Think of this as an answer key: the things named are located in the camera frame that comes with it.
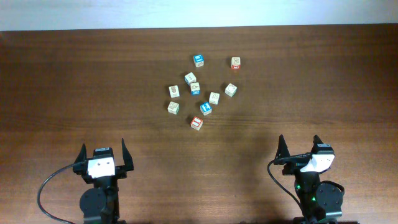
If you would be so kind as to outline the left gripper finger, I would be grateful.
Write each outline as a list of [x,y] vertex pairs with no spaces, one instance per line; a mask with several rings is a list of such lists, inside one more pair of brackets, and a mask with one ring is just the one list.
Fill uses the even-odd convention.
[[86,153],[86,145],[85,143],[82,144],[80,152],[75,159],[74,164],[84,164],[87,161],[87,153]]
[[130,152],[128,151],[124,139],[121,141],[122,144],[122,153],[123,153],[123,161],[124,161],[124,170],[132,171],[134,170],[134,163]]

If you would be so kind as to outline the red top wooden block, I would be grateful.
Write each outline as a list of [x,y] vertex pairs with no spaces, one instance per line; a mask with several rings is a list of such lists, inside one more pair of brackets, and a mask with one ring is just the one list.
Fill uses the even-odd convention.
[[193,129],[199,131],[201,129],[201,127],[203,126],[203,120],[200,119],[199,117],[194,116],[190,123],[190,126]]

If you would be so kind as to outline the plain picture wooden block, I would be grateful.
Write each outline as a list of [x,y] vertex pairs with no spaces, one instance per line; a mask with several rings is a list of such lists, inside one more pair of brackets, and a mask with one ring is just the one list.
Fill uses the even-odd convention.
[[219,103],[220,100],[220,94],[219,93],[215,93],[215,92],[211,92],[210,96],[209,96],[209,103],[217,105]]

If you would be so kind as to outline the blue number two block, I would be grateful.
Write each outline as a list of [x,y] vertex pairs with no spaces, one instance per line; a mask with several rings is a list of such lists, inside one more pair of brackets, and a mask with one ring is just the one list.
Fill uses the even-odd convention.
[[212,112],[212,107],[209,102],[205,102],[200,105],[200,111],[202,112],[203,116],[206,116]]

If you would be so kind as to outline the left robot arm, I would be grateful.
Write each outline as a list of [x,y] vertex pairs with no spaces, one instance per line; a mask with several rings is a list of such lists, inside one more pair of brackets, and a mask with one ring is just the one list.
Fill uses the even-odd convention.
[[124,164],[117,166],[113,149],[97,148],[93,157],[87,157],[86,146],[73,165],[73,172],[80,175],[86,184],[92,184],[80,198],[80,210],[84,224],[126,224],[120,219],[118,180],[125,179],[127,172],[134,170],[134,163],[125,142],[121,141]]

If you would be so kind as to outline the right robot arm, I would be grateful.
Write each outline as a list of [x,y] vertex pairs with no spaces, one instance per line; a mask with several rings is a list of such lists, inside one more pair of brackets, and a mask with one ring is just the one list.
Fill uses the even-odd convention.
[[277,152],[272,164],[283,166],[283,175],[295,177],[295,194],[283,187],[275,177],[272,180],[288,195],[290,195],[302,212],[301,217],[295,217],[294,223],[337,223],[342,216],[341,206],[345,189],[342,185],[329,180],[320,180],[320,174],[328,171],[335,159],[331,145],[315,135],[310,152],[291,155],[283,136],[279,136]]

